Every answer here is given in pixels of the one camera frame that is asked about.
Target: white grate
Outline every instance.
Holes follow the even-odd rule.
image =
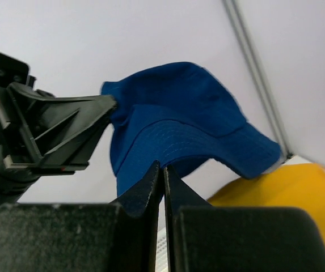
[[[166,228],[157,233],[156,272],[168,272]]]

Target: yellow fabric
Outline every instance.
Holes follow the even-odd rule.
[[[209,202],[223,207],[300,207],[316,222],[325,242],[325,170],[317,164],[285,165],[253,180],[239,178]]]

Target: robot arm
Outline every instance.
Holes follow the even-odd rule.
[[[41,176],[86,169],[116,108],[112,96],[58,98],[34,81],[25,63],[0,54],[0,204]]]

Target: white panel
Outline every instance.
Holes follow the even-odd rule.
[[[97,95],[105,80],[168,62],[196,62],[224,82],[251,122],[273,138],[221,1],[0,0],[0,51],[28,62],[36,86],[57,96]],[[113,200],[111,133],[105,132],[86,171],[42,178],[22,201]],[[209,162],[186,180],[209,197],[234,178]]]
[[[325,165],[325,1],[239,4],[294,151]]]

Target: blue cloth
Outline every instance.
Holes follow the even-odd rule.
[[[204,68],[170,63],[105,82],[118,103],[111,121],[111,164],[121,195],[159,160],[184,177],[213,158],[251,179],[278,161],[280,147],[250,125]]]

